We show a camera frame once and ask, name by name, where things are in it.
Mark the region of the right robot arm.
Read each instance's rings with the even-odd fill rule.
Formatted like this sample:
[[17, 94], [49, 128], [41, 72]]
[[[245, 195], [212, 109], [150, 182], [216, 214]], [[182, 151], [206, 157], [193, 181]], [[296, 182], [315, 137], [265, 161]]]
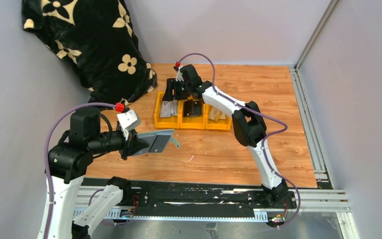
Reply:
[[252, 155], [262, 180], [261, 200], [271, 206], [284, 200], [288, 192], [285, 179], [279, 176], [278, 169], [270, 153], [267, 142], [267, 125], [256, 102], [237, 100], [222, 92], [212, 82], [203, 81], [192, 64], [173, 67], [174, 78], [168, 79], [166, 96], [169, 100], [185, 100], [192, 97], [214, 107], [232, 120], [236, 140]]

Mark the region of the black floral blanket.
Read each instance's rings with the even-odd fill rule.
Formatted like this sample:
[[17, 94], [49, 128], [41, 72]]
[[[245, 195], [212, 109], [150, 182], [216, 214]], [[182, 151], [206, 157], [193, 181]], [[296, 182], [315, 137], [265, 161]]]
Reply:
[[21, 19], [90, 92], [91, 102], [137, 101], [157, 86], [123, 0], [23, 0]]

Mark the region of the green card holder wallet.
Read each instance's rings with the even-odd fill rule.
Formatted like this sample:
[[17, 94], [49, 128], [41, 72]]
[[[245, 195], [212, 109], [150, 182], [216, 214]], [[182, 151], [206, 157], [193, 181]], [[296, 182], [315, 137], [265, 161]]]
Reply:
[[137, 138], [148, 146], [137, 151], [133, 156], [143, 155], [147, 153], [162, 153], [171, 142], [176, 148], [180, 148], [179, 142], [173, 137], [174, 129], [164, 129], [151, 132], [144, 132], [137, 134]]

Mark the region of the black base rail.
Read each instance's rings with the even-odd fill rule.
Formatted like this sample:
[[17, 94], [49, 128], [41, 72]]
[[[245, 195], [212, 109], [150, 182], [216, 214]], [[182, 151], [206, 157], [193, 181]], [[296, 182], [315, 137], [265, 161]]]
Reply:
[[258, 186], [133, 181], [106, 220], [284, 222], [294, 213], [348, 213], [341, 190], [289, 189], [274, 202]]

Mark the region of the black cards stack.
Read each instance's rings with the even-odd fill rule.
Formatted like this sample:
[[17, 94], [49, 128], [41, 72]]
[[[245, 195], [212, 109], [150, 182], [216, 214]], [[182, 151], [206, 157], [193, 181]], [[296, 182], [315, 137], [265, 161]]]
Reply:
[[183, 103], [183, 117], [198, 117], [203, 114], [201, 101], [187, 100]]

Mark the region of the aluminium frame post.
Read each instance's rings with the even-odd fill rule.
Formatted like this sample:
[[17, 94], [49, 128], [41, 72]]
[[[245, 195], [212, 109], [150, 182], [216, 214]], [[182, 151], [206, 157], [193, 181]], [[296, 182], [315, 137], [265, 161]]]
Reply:
[[336, 7], [340, 3], [340, 0], [330, 0], [324, 13], [322, 14], [319, 22], [317, 23], [313, 33], [311, 34], [308, 42], [306, 43], [302, 53], [300, 54], [297, 62], [294, 65], [296, 71], [298, 71], [305, 63], [308, 55], [310, 54], [313, 46], [317, 42], [319, 36], [321, 35], [324, 27], [328, 23], [330, 17], [333, 15]]

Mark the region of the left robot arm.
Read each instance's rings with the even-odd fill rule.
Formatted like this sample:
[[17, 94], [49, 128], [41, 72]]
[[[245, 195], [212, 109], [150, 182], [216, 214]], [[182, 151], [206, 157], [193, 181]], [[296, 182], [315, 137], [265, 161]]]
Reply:
[[101, 132], [100, 122], [106, 120], [101, 107], [102, 103], [88, 103], [69, 110], [70, 128], [54, 147], [44, 146], [47, 193], [40, 239], [90, 239], [114, 206], [124, 204], [135, 212], [146, 205], [130, 180], [112, 177], [93, 194], [86, 210], [74, 216], [78, 192], [94, 159], [113, 151], [127, 159], [148, 153], [153, 145], [148, 133], [136, 132], [138, 114], [123, 104], [112, 106], [118, 112], [117, 129]]

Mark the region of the middle yellow plastic bin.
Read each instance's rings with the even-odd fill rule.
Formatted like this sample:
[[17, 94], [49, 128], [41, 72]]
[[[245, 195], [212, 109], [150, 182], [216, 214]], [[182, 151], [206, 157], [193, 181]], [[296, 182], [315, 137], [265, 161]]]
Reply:
[[198, 117], [183, 117], [183, 103], [187, 100], [201, 101], [203, 103], [202, 100], [195, 100], [192, 97], [188, 97], [186, 100], [181, 100], [179, 102], [178, 118], [180, 121], [180, 129], [205, 129], [203, 114]]

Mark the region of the left yellow plastic bin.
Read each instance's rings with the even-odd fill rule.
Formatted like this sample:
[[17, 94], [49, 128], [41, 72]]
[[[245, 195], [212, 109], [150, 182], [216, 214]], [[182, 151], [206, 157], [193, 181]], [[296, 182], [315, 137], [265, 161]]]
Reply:
[[154, 110], [154, 124], [157, 129], [179, 129], [180, 121], [177, 116], [171, 116], [168, 118], [161, 118], [160, 112], [162, 107], [163, 92], [157, 93], [156, 105]]

